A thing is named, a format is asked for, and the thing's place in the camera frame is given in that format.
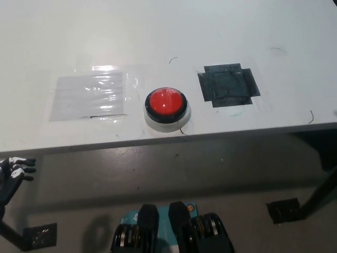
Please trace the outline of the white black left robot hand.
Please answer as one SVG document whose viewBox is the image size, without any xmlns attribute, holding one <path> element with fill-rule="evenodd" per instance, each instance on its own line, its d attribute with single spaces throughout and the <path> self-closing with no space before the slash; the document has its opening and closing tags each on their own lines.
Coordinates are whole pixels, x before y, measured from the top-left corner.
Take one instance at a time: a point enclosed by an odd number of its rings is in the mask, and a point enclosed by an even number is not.
<svg viewBox="0 0 337 253">
<path fill-rule="evenodd" d="M 33 181 L 27 173 L 35 173 L 35 158 L 9 157 L 1 160 L 1 206 L 7 205 L 21 183 Z"/>
</svg>

